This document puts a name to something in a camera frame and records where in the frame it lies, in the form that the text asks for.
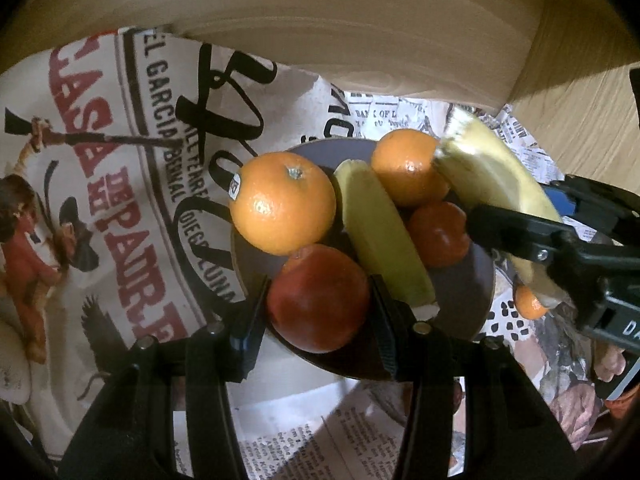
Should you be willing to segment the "person's hand holding gripper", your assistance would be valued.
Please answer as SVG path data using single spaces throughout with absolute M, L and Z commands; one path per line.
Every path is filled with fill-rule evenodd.
M 602 382 L 610 382 L 614 377 L 623 374 L 626 360 L 624 350 L 612 344 L 596 343 L 593 358 L 593 370 Z

